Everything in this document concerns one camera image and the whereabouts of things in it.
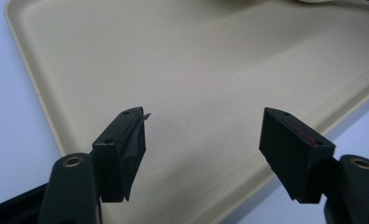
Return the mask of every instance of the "tray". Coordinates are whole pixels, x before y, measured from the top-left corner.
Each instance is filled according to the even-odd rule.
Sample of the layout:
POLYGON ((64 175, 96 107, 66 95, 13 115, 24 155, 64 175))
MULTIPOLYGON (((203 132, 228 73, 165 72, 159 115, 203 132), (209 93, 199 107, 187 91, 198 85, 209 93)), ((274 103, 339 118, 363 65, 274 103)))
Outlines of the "tray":
POLYGON ((6 17, 62 154, 143 106, 148 151, 105 223, 216 223, 273 176, 263 108, 326 133, 369 98, 369 5, 10 0, 6 17))

